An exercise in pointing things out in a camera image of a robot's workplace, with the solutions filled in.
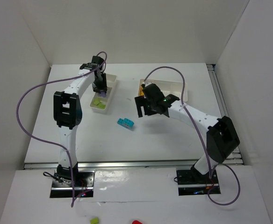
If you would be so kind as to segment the green lego foreground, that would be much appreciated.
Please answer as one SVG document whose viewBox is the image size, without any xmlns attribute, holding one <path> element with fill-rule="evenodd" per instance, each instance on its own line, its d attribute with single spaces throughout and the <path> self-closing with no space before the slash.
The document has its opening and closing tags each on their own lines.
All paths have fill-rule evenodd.
<svg viewBox="0 0 273 224">
<path fill-rule="evenodd" d="M 95 217 L 93 219 L 90 220 L 90 224 L 99 224 L 99 218 L 98 217 Z"/>
</svg>

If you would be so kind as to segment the small white container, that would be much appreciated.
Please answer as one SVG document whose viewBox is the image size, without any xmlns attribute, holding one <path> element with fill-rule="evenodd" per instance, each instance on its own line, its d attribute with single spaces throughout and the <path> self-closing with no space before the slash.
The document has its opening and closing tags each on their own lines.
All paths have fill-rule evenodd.
<svg viewBox="0 0 273 224">
<path fill-rule="evenodd" d="M 107 93 L 105 96 L 102 94 L 95 93 L 90 103 L 90 108 L 93 112 L 106 114 L 109 106 L 111 105 L 116 87 L 117 87 L 117 76 L 107 74 Z"/>
</svg>

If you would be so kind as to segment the aluminium rail right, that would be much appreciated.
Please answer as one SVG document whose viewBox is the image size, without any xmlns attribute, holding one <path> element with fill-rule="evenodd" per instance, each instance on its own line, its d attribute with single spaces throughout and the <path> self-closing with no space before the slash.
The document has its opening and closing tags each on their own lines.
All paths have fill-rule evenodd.
<svg viewBox="0 0 273 224">
<path fill-rule="evenodd" d="M 220 113 L 222 116 L 229 116 L 226 103 L 224 101 L 223 93 L 222 93 L 222 90 L 215 72 L 215 65 L 206 64 L 206 66 L 207 66 L 210 80 L 215 92 Z M 224 164 L 227 164 L 227 165 L 243 165 L 244 164 L 239 147 L 236 147 L 236 149 L 228 156 L 228 158 L 224 161 Z"/>
</svg>

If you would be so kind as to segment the yellow lego in container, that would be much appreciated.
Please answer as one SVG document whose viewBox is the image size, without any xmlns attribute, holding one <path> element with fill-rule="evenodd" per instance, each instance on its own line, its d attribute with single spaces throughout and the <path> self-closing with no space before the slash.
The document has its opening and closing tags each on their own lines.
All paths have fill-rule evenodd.
<svg viewBox="0 0 273 224">
<path fill-rule="evenodd" d="M 139 96 L 143 96 L 144 95 L 144 93 L 143 93 L 143 87 L 141 87 L 141 86 L 139 88 L 139 94 L 138 95 Z"/>
</svg>

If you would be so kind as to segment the aluminium rail front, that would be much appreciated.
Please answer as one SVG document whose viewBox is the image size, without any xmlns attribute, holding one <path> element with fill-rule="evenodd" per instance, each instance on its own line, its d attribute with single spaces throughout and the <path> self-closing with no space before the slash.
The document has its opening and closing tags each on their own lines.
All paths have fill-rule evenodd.
<svg viewBox="0 0 273 224">
<path fill-rule="evenodd" d="M 196 160 L 81 162 L 78 169 L 191 167 Z M 56 169 L 56 163 L 26 163 L 24 170 Z"/>
</svg>

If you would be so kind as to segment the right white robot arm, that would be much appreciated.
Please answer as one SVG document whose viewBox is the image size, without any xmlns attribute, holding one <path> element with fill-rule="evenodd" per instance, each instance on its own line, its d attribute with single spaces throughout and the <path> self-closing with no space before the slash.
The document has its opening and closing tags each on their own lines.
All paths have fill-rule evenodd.
<svg viewBox="0 0 273 224">
<path fill-rule="evenodd" d="M 192 166 L 195 174 L 209 175 L 211 171 L 238 147 L 240 140 L 232 120 L 205 114 L 184 103 L 175 95 L 165 96 L 156 84 L 142 85 L 143 95 L 135 97 L 139 117 L 165 115 L 193 127 L 199 139 L 203 136 L 204 155 Z"/>
</svg>

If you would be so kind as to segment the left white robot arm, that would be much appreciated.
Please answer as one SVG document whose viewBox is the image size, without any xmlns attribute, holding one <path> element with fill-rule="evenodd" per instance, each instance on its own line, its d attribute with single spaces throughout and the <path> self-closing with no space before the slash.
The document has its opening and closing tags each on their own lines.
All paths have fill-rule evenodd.
<svg viewBox="0 0 273 224">
<path fill-rule="evenodd" d="M 106 73 L 103 69 L 104 59 L 99 55 L 92 57 L 91 62 L 79 68 L 79 78 L 75 79 L 63 91 L 56 91 L 53 96 L 53 117 L 60 132 L 60 151 L 57 166 L 59 178 L 75 179 L 78 173 L 76 157 L 76 132 L 82 121 L 80 99 L 88 87 L 93 92 L 105 97 L 108 91 Z"/>
</svg>

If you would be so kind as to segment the small purple lego brick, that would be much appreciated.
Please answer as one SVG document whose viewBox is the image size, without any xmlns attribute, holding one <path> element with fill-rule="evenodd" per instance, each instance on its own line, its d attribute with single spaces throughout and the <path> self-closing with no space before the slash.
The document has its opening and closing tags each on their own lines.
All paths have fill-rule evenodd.
<svg viewBox="0 0 273 224">
<path fill-rule="evenodd" d="M 105 98 L 106 96 L 107 96 L 107 94 L 105 92 L 99 93 L 99 97 L 101 97 L 101 98 Z"/>
</svg>

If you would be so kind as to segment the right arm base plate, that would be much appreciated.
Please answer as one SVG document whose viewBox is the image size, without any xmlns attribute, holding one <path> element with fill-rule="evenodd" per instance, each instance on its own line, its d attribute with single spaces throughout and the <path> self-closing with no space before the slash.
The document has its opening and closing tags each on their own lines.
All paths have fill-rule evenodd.
<svg viewBox="0 0 273 224">
<path fill-rule="evenodd" d="M 173 179 L 178 184 L 179 196 L 220 194 L 220 186 L 217 172 L 214 170 L 212 178 L 209 175 L 201 175 L 192 170 L 177 170 L 176 177 Z"/>
</svg>

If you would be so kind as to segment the teal lego brick stack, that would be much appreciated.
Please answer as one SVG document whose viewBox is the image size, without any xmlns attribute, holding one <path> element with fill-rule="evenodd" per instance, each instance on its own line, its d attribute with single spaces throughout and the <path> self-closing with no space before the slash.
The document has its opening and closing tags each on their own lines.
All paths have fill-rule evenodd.
<svg viewBox="0 0 273 224">
<path fill-rule="evenodd" d="M 118 119 L 117 124 L 127 129 L 133 129 L 134 122 L 128 118 Z"/>
</svg>

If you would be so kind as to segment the green lego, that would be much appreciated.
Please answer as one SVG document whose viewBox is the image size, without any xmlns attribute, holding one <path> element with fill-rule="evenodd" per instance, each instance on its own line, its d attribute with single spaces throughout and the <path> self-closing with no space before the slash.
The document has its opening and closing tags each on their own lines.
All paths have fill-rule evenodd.
<svg viewBox="0 0 273 224">
<path fill-rule="evenodd" d="M 95 99 L 93 100 L 93 104 L 94 104 L 95 106 L 98 106 L 98 105 L 101 104 L 101 101 L 100 101 L 98 98 L 95 98 Z"/>
</svg>

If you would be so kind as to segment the aluminium rail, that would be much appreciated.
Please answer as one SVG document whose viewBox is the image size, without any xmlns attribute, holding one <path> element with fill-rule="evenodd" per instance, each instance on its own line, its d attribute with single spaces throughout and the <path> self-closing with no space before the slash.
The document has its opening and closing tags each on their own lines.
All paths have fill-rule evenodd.
<svg viewBox="0 0 273 224">
<path fill-rule="evenodd" d="M 207 66 L 210 80 L 215 92 L 220 113 L 222 116 L 229 116 L 226 103 L 224 101 L 223 93 L 222 93 L 222 90 L 215 72 L 215 65 L 206 64 L 206 66 Z M 224 164 L 227 164 L 227 165 L 243 165 L 244 164 L 239 147 L 236 147 L 236 149 L 228 156 L 228 158 L 224 161 Z"/>
<path fill-rule="evenodd" d="M 191 167 L 196 160 L 81 162 L 78 169 Z M 24 170 L 56 169 L 56 163 L 26 163 Z"/>
</svg>

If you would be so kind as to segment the large white divided container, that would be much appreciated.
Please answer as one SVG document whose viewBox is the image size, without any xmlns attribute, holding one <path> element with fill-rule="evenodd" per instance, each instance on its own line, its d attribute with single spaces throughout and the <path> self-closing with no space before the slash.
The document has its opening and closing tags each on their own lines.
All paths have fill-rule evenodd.
<svg viewBox="0 0 273 224">
<path fill-rule="evenodd" d="M 183 101 L 188 101 L 188 95 L 187 95 L 187 83 L 183 85 L 183 82 L 173 82 L 173 81 L 165 81 L 165 80 L 154 80 L 154 79 L 148 79 L 146 80 L 147 84 L 156 84 L 160 90 L 163 92 L 165 96 L 172 94 L 179 98 L 181 98 L 182 94 L 182 88 L 184 86 L 184 92 L 183 92 Z"/>
</svg>

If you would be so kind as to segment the green lego plate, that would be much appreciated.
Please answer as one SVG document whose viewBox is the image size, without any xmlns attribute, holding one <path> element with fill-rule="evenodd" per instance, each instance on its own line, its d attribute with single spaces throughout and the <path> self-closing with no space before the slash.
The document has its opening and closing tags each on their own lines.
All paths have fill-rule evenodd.
<svg viewBox="0 0 273 224">
<path fill-rule="evenodd" d="M 104 109 L 106 108 L 106 105 L 104 105 L 104 104 L 102 104 L 102 103 L 99 103 L 99 104 L 97 105 L 97 108 L 104 110 Z"/>
</svg>

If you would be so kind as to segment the red object foreground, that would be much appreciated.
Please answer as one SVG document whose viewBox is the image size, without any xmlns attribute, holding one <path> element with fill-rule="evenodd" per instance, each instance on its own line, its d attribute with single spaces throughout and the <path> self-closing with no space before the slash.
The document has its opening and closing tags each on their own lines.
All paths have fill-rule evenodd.
<svg viewBox="0 0 273 224">
<path fill-rule="evenodd" d="M 131 224 L 145 224 L 145 222 L 142 221 L 142 220 L 137 220 L 137 219 L 135 219 L 135 220 L 132 220 L 132 221 L 131 221 Z"/>
</svg>

